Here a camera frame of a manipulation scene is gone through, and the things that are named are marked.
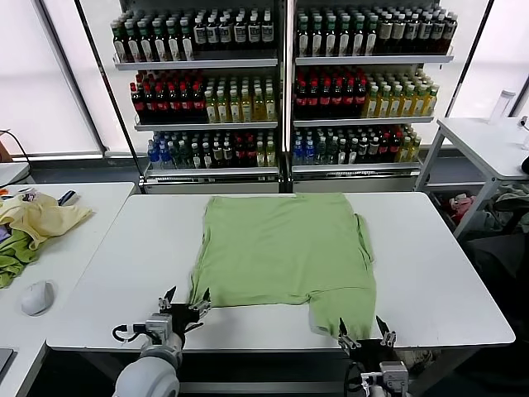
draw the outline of shelf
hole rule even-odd
[[[375,55],[375,56],[308,56],[296,58],[296,65],[406,65],[447,64],[453,55]]]
[[[207,55],[196,55],[195,60],[171,62],[122,63],[114,55],[114,65],[118,70],[269,68],[278,65],[278,58],[274,50],[249,50],[236,53],[212,51]]]
[[[136,131],[206,131],[276,128],[277,126],[277,122],[225,122],[219,124],[141,124],[138,122],[134,129]]]
[[[295,127],[370,126],[374,124],[413,124],[431,122],[433,117],[337,118],[294,120]]]

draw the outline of yellow cloth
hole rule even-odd
[[[18,194],[0,201],[0,225],[7,224],[29,234],[33,239],[29,247],[33,251],[49,237],[62,236],[92,212],[76,205],[60,207],[57,200],[42,193],[31,202],[22,201],[23,197]]]

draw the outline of white mouse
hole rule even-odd
[[[28,316],[46,310],[53,304],[53,286],[47,281],[39,281],[30,285],[22,295],[22,312]]]

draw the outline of white table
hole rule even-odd
[[[17,184],[8,189],[14,194],[29,186],[56,199],[68,190],[75,190],[80,196],[76,204],[91,208],[94,213],[64,236],[47,241],[39,260],[27,266],[7,288],[0,289],[0,347],[17,352],[0,381],[2,397],[25,395],[31,387],[45,355],[46,335],[116,215],[136,188],[133,183],[114,183]],[[43,315],[30,317],[21,311],[21,293],[40,280],[53,282],[55,301]]]
[[[30,166],[26,162],[23,163],[0,163],[0,186],[6,186],[18,181],[21,178],[19,183],[24,184],[34,184],[35,181],[29,175]]]
[[[397,332],[396,347],[484,347],[514,334],[425,194],[347,194],[367,222],[377,282],[376,313]],[[138,352],[111,331],[145,321],[173,285],[187,298],[202,243],[207,195],[129,198],[47,337],[54,349]],[[143,225],[138,232],[137,225]],[[213,309],[187,336],[194,352],[337,349],[309,327],[308,305]],[[376,326],[373,337],[379,336]]]
[[[427,188],[428,175],[445,138],[485,175],[483,188],[454,231],[456,238],[464,236],[475,212],[496,193],[500,184],[529,180],[529,175],[521,168],[529,156],[529,151],[522,148],[529,131],[517,125],[519,120],[519,117],[504,118],[495,125],[480,118],[437,120],[440,128],[417,178],[415,190]]]

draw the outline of black cable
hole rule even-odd
[[[21,143],[19,142],[19,140],[17,139],[16,136],[14,136],[13,134],[11,134],[9,132],[9,130],[0,130],[1,133],[4,133],[4,134],[8,134],[9,136],[11,136],[15,142],[18,144],[18,147],[20,147],[20,150],[22,151],[22,154],[24,155],[24,157],[26,157],[26,161],[27,161],[27,164],[29,165],[30,167],[30,170],[28,172],[27,175],[21,177],[20,179],[17,179],[17,180],[14,180],[12,182],[9,182],[8,184],[3,184],[2,186],[0,186],[0,189],[3,189],[5,188],[6,186],[10,185],[10,184],[17,184],[19,182],[22,182],[24,179],[27,179],[31,176],[31,172],[33,171],[32,167],[31,167],[31,162],[30,162],[30,158],[27,156],[26,154],[26,151],[24,150],[24,148],[22,147]]]

